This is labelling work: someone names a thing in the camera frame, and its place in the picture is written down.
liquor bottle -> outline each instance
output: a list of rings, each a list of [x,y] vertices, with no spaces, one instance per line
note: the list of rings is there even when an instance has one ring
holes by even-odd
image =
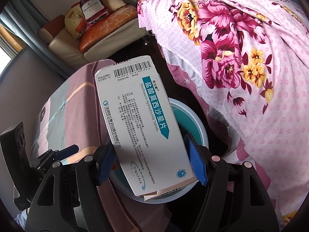
[[[79,5],[89,26],[95,25],[109,14],[101,0],[80,0]]]

pink floral bedsheet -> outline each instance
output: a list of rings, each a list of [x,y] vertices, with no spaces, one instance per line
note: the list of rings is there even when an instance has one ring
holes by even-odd
[[[224,159],[252,161],[277,209],[295,213],[309,190],[309,21],[301,8],[290,0],[140,0],[138,18],[175,81],[239,136]]]

sofa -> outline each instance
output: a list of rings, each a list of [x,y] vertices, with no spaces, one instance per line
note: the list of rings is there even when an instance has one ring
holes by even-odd
[[[63,15],[54,18],[39,30],[38,36],[54,56],[75,71],[147,35],[138,26],[137,9],[129,4],[91,26],[78,39],[67,32],[64,19]]]

blue gripper pad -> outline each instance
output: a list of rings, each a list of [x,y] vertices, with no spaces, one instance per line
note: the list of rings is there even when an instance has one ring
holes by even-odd
[[[187,149],[187,153],[189,156],[193,172],[197,180],[200,181],[203,186],[205,186],[206,183],[208,182],[208,178],[206,175],[206,166],[195,147],[195,143],[191,140],[189,135],[185,136],[184,144]]]
[[[56,152],[55,161],[62,161],[66,158],[69,158],[75,153],[78,153],[78,145],[69,146],[61,151]]]
[[[112,170],[112,166],[114,165],[115,159],[116,159],[116,152],[113,145],[111,144],[105,156],[103,157],[101,164],[99,165],[98,178],[97,178],[97,183],[99,186],[109,178],[109,173]]]

blue label stripe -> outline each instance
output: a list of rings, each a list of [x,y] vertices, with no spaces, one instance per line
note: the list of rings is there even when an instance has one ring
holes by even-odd
[[[157,93],[155,92],[154,85],[149,76],[143,78],[143,82],[145,85],[145,89],[147,91],[149,101],[151,103],[152,110],[154,111],[154,115],[158,122],[158,127],[160,129],[161,134],[168,139],[168,135],[170,130],[167,126],[165,116],[163,114],[163,110],[161,108],[159,99],[157,97]]]
[[[135,175],[135,169],[133,169],[134,167],[137,167],[138,168],[138,170],[139,170],[139,172],[140,172],[140,174],[141,174],[141,176],[142,176],[142,178],[143,178],[143,185],[142,185],[142,190],[145,190],[146,189],[146,182],[145,182],[145,178],[144,178],[144,176],[143,176],[143,173],[142,173],[142,171],[141,171],[141,169],[139,168],[139,166],[134,162],[134,161],[131,161],[131,171],[132,171],[132,174],[133,174],[133,176],[134,176],[134,178],[136,177],[136,175]]]

